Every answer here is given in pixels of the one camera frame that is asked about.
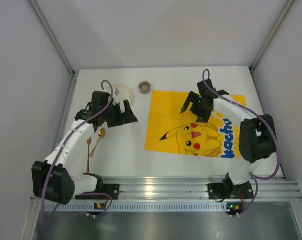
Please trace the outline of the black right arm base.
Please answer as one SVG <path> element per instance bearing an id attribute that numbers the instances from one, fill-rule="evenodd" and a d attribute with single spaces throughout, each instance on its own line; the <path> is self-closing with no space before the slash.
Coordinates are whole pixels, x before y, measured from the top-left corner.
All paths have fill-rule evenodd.
<path id="1" fill-rule="evenodd" d="M 254 193 L 252 185 L 249 181 L 243 184 L 235 185 L 229 174 L 220 183 L 209 183 L 207 185 L 208 195 L 210 200 L 215 200 L 216 202 L 223 202 L 229 199 L 253 199 Z"/>

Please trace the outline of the copper fork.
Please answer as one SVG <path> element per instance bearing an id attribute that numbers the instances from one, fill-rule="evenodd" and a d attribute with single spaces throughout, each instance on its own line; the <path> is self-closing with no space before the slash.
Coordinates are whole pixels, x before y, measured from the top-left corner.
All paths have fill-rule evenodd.
<path id="1" fill-rule="evenodd" d="M 87 140 L 87 166 L 86 166 L 86 173 L 89 174 L 90 173 L 90 146 L 92 143 L 92 138 L 90 137 Z"/>

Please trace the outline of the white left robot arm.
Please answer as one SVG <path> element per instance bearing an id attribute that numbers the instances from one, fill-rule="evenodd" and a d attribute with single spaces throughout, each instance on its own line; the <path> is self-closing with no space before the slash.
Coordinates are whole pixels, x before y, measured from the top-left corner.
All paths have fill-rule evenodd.
<path id="1" fill-rule="evenodd" d="M 86 108 L 75 116 L 70 130 L 60 144 L 43 161 L 36 161 L 32 168 L 33 193 L 61 205 L 86 193 L 103 192 L 103 179 L 94 173 L 86 173 L 84 150 L 88 140 L 99 127 L 108 128 L 138 122 L 128 99 L 119 100 L 120 91 L 94 91 Z"/>

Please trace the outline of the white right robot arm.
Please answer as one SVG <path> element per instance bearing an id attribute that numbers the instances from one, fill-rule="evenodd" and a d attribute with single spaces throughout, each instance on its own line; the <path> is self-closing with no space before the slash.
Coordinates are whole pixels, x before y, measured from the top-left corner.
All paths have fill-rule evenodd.
<path id="1" fill-rule="evenodd" d="M 201 123 L 204 124 L 205 134 L 213 138 L 209 133 L 212 129 L 209 124 L 212 111 L 227 116 L 233 124 L 240 129 L 239 151 L 240 162 L 225 176 L 222 182 L 226 193 L 232 195 L 249 184 L 249 179 L 259 179 L 254 175 L 254 163 L 261 159 L 269 158 L 273 153 L 279 154 L 280 147 L 277 141 L 274 120 L 269 114 L 258 115 L 253 110 L 227 98 L 225 90 L 216 91 L 210 79 L 204 79 L 197 84 L 199 94 L 191 91 L 181 109 L 184 113 L 190 104 L 190 111 L 197 116 L 197 124 L 185 128 L 192 135 L 192 139 L 200 135 L 194 132 Z"/>

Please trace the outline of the aluminium frame post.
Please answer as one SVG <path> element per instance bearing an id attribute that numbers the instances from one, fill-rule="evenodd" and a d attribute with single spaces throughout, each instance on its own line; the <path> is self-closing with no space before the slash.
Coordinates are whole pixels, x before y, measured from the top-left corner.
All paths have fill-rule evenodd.
<path id="1" fill-rule="evenodd" d="M 284 7 L 282 8 L 279 16 L 276 18 L 275 23 L 272 25 L 271 30 L 267 34 L 265 41 L 261 45 L 261 48 L 259 49 L 252 65 L 249 67 L 251 74 L 253 74 L 256 68 L 259 66 L 268 48 L 276 38 L 277 34 L 279 33 L 281 27 L 283 26 L 284 22 L 286 21 L 287 17 L 289 16 L 296 3 L 297 0 L 287 0 L 285 2 Z"/>
<path id="2" fill-rule="evenodd" d="M 26 1 L 31 10 L 34 12 L 35 17 L 39 21 L 41 27 L 44 30 L 44 33 L 50 40 L 53 48 L 55 49 L 56 53 L 58 54 L 59 58 L 61 59 L 63 65 L 67 69 L 67 71 L 73 76 L 75 74 L 75 70 L 73 69 L 70 61 L 68 60 L 65 51 L 63 50 L 61 44 L 58 41 L 58 38 L 56 37 L 53 29 L 51 28 L 46 16 L 44 15 L 41 7 L 39 6 L 38 2 L 36 0 L 27 0 Z"/>

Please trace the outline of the right aluminium frame post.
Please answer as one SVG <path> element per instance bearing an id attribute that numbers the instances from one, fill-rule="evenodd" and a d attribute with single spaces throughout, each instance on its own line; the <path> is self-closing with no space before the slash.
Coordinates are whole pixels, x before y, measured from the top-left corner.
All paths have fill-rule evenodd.
<path id="1" fill-rule="evenodd" d="M 276 38 L 277 34 L 279 33 L 281 27 L 283 26 L 284 22 L 286 21 L 287 17 L 289 16 L 296 3 L 297 0 L 287 0 L 285 2 L 284 7 L 282 8 L 279 16 L 276 18 L 275 23 L 272 25 L 271 30 L 267 34 L 265 41 L 261 45 L 261 48 L 259 49 L 252 65 L 249 67 L 251 74 L 253 74 L 256 68 L 259 66 L 268 48 Z"/>

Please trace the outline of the gold spoon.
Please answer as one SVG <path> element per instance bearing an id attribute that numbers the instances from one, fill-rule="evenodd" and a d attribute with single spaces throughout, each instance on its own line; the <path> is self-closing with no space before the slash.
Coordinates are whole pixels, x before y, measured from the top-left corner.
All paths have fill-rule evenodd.
<path id="1" fill-rule="evenodd" d="M 98 147 L 98 144 L 99 144 L 99 142 L 101 141 L 101 139 L 103 139 L 105 136 L 106 136 L 106 130 L 104 129 L 104 128 L 102 128 L 100 131 L 99 131 L 99 138 L 98 138 L 98 140 L 97 140 L 97 142 L 96 142 L 96 144 L 95 144 L 95 146 L 94 146 L 94 148 L 93 148 L 93 150 L 90 152 L 90 154 L 89 154 L 89 157 L 90 158 L 92 158 L 93 156 L 94 156 L 94 154 L 95 154 L 95 152 L 96 152 L 96 149 L 97 149 L 97 147 Z"/>

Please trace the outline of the left aluminium frame post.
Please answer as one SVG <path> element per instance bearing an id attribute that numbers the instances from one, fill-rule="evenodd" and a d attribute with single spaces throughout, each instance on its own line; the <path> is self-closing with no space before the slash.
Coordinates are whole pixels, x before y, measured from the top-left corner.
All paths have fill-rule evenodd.
<path id="1" fill-rule="evenodd" d="M 26 1 L 31 10 L 34 12 L 35 17 L 39 21 L 41 27 L 44 30 L 44 33 L 50 40 L 53 48 L 55 49 L 56 53 L 58 54 L 59 58 L 61 59 L 63 65 L 67 69 L 67 71 L 73 76 L 75 74 L 75 70 L 73 69 L 70 61 L 68 60 L 65 51 L 63 50 L 61 44 L 58 41 L 58 38 L 56 37 L 53 29 L 51 28 L 46 16 L 44 15 L 41 7 L 39 6 L 38 2 L 36 0 L 27 0 Z"/>

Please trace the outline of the yellow Pikachu placemat cloth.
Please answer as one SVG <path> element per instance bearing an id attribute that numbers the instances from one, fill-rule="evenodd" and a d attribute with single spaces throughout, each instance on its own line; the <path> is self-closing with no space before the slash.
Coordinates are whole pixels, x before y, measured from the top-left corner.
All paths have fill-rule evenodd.
<path id="1" fill-rule="evenodd" d="M 152 93 L 146 132 L 147 151 L 198 157 L 239 159 L 240 129 L 220 112 L 207 123 L 197 121 L 190 110 L 181 112 L 187 92 Z"/>

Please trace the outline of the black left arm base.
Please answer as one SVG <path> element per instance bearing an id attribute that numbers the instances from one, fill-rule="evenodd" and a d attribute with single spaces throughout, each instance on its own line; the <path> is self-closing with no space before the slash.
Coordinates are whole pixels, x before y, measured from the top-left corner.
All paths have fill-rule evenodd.
<path id="1" fill-rule="evenodd" d="M 98 176 L 97 191 L 98 193 L 109 195 L 113 200 L 118 200 L 120 194 L 120 185 L 116 183 L 106 183 L 101 176 Z"/>

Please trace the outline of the white round plate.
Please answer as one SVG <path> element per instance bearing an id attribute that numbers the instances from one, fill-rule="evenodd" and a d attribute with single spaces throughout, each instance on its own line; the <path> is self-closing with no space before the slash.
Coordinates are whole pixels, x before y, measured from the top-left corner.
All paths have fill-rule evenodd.
<path id="1" fill-rule="evenodd" d="M 119 94 L 120 103 L 122 103 L 124 100 L 128 100 L 130 105 L 134 103 L 134 93 L 129 87 L 117 84 L 113 86 L 113 89 L 115 88 L 118 88 L 120 92 Z"/>

